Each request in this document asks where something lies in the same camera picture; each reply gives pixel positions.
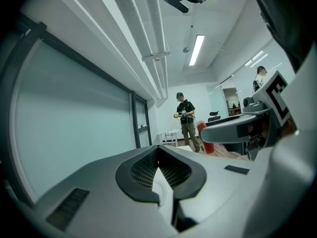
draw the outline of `black t-shirt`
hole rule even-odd
[[[179,104],[177,107],[177,112],[182,112],[183,110],[185,110],[188,113],[190,111],[195,110],[195,107],[190,101],[185,100],[183,103]],[[181,124],[191,123],[191,122],[194,122],[193,118],[184,117],[180,119]]]

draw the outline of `chair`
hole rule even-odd
[[[219,120],[221,116],[217,116],[217,115],[218,115],[218,112],[219,112],[219,111],[217,111],[217,112],[210,112],[209,115],[210,115],[210,116],[214,116],[214,117],[208,118],[208,122]]]

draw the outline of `red object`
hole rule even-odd
[[[201,131],[203,128],[206,128],[207,125],[205,124],[204,121],[199,121],[197,123],[197,129],[198,131]],[[205,152],[206,153],[213,153],[214,152],[214,147],[213,147],[213,144],[212,143],[206,143],[206,142],[203,142],[203,145],[204,145],[204,148],[205,148]]]

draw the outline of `white pipe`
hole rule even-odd
[[[115,0],[115,2],[117,3],[123,18],[130,29],[141,56],[143,58],[151,56],[153,52],[134,0]],[[153,60],[147,60],[145,61],[145,64],[148,67],[155,84],[157,85],[161,98],[164,98],[155,62]]]
[[[163,23],[162,23],[162,16],[160,13],[159,7],[159,0],[146,0],[150,19],[152,22],[152,27],[154,31],[154,36],[157,43],[158,53],[164,53],[165,50],[165,38],[164,38],[164,31],[163,31]],[[168,80],[167,80],[167,64],[166,58],[163,57],[160,59],[162,65],[162,74],[163,74],[163,81],[165,85],[165,93],[166,98],[168,97]]]

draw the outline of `khaki pants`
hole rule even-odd
[[[182,124],[182,134],[183,134],[184,139],[185,139],[185,145],[189,145],[189,140],[188,140],[188,134],[189,134],[191,140],[193,141],[195,151],[197,153],[199,153],[200,143],[195,136],[196,130],[195,130],[194,123],[191,122],[191,123]]]

